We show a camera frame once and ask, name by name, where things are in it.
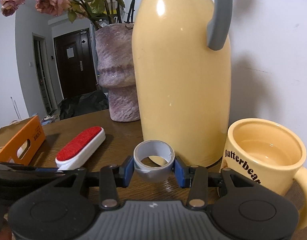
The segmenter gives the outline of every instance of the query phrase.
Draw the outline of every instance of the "tape roll core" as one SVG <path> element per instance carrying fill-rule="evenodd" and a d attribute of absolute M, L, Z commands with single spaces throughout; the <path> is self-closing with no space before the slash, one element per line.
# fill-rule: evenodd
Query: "tape roll core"
<path fill-rule="evenodd" d="M 150 167 L 141 161 L 149 156 L 159 156 L 167 163 L 161 167 Z M 173 168 L 175 153 L 172 147 L 158 140 L 148 140 L 139 143 L 134 150 L 134 168 L 139 176 L 147 182 L 161 182 L 166 180 Z"/>

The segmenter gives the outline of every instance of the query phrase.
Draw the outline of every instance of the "cardboard box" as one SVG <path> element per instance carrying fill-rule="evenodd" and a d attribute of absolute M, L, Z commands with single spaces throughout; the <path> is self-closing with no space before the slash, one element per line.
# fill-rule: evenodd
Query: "cardboard box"
<path fill-rule="evenodd" d="M 45 138 L 37 115 L 0 128 L 0 162 L 28 165 Z"/>

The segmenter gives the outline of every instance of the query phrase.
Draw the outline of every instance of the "flower stem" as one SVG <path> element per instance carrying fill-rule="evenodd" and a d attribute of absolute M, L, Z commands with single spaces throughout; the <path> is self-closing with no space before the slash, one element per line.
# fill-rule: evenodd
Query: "flower stem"
<path fill-rule="evenodd" d="M 129 11 L 128 11 L 128 16 L 127 16 L 127 23 L 130 23 L 130 14 L 132 12 L 132 7 L 133 7 L 134 3 L 135 3 L 135 0 L 132 0 L 132 2 L 130 3 Z"/>
<path fill-rule="evenodd" d="M 77 11 L 74 11 L 74 12 L 75 12 L 75 13 L 78 13 L 78 14 L 84 16 L 84 17 L 86 17 L 86 15 L 83 14 L 83 13 L 81 13 L 81 12 L 77 12 Z M 99 29 L 102 28 L 96 21 L 91 21 L 91 22 L 92 22 L 92 24 L 95 26 L 95 29 L 96 29 L 96 30 L 99 30 Z"/>
<path fill-rule="evenodd" d="M 116 8 L 116 11 L 117 11 L 118 22 L 119 22 L 119 23 L 123 23 L 122 20 L 121 20 L 120 5 L 119 5 L 119 4 L 118 4 L 118 6 L 117 6 L 117 8 Z"/>
<path fill-rule="evenodd" d="M 111 22 L 110 11 L 109 11 L 109 6 L 108 6 L 107 0 L 104 0 L 104 3 L 105 3 L 106 14 L 107 14 L 107 16 L 108 16 L 109 24 L 111 24 L 112 22 Z"/>
<path fill-rule="evenodd" d="M 79 2 L 79 1 L 77 1 L 77 0 L 73 0 L 75 3 L 77 3 L 77 4 L 80 4 L 81 5 L 81 3 Z"/>
<path fill-rule="evenodd" d="M 95 20 L 92 19 L 92 16 L 90 15 L 89 10 L 87 9 L 87 6 L 86 6 L 85 2 L 84 2 L 83 0 L 80 0 L 80 2 L 82 3 L 82 7 L 85 9 L 85 11 L 86 11 L 87 14 L 88 14 L 89 20 L 92 22 L 92 24 L 95 26 L 95 28 L 96 28 L 97 30 L 99 30 L 99 26 L 98 26 L 97 22 L 96 22 Z"/>
<path fill-rule="evenodd" d="M 110 0 L 110 6 L 111 6 L 111 21 L 114 23 L 114 4 L 113 4 L 113 0 Z"/>
<path fill-rule="evenodd" d="M 130 14 L 131 14 L 131 22 L 133 22 L 133 13 L 135 11 L 135 2 L 136 0 L 132 0 L 130 3 L 130 7 L 129 7 L 129 12 L 128 12 L 128 17 L 127 17 L 127 21 L 126 23 L 130 23 L 129 19 L 130 19 Z"/>

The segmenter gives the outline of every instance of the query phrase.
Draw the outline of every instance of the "doorway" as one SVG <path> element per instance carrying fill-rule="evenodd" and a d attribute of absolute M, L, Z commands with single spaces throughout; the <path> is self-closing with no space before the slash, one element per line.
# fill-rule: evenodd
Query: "doorway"
<path fill-rule="evenodd" d="M 56 61 L 64 98 L 97 89 L 89 29 L 54 38 Z"/>
<path fill-rule="evenodd" d="M 34 55 L 35 55 L 35 64 L 36 64 L 39 89 L 44 103 L 44 107 L 46 109 L 46 113 L 49 114 L 52 111 L 52 101 L 46 78 L 48 70 L 44 64 L 45 61 L 43 60 L 44 40 L 40 37 L 33 36 L 33 42 L 34 42 Z"/>

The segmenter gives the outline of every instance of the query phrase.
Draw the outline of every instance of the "thermos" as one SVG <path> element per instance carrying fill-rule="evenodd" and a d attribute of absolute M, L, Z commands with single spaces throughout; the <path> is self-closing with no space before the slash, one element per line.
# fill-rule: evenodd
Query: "thermos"
<path fill-rule="evenodd" d="M 222 156 L 228 129 L 232 0 L 142 0 L 132 53 L 144 140 L 188 165 Z"/>

